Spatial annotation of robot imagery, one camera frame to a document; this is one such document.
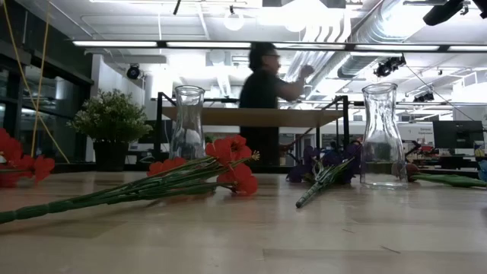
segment computer monitor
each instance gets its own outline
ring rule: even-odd
[[[155,121],[145,121],[146,125],[152,126],[152,130],[146,135],[142,136],[139,140],[139,144],[154,144],[155,140]],[[172,120],[162,120],[161,127],[161,143],[169,143],[173,138],[173,121]]]
[[[474,141],[484,142],[481,121],[433,121],[436,148],[473,148]]]

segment potted plant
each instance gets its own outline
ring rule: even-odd
[[[144,107],[134,104],[131,94],[99,90],[68,125],[93,139],[98,171],[122,171],[129,143],[152,129],[146,119]]]

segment dark hair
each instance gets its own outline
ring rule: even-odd
[[[249,53],[249,68],[252,71],[262,68],[264,65],[262,63],[262,57],[269,54],[271,51],[275,50],[275,46],[268,42],[255,42],[252,43]]]

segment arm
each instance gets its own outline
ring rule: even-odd
[[[286,83],[282,82],[277,87],[277,96],[286,100],[293,101],[298,99],[303,94],[304,78],[300,77],[296,82]]]
[[[305,79],[313,74],[314,69],[309,66],[305,65],[301,69],[299,73],[298,80],[293,83],[286,83],[282,81],[277,87],[277,96],[286,100],[286,101],[293,101],[298,99],[303,94]]]

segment wooden shelf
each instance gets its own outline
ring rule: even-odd
[[[176,120],[176,107],[163,107],[162,114]],[[202,111],[204,126],[317,127],[343,116],[341,110],[275,110],[207,107]]]

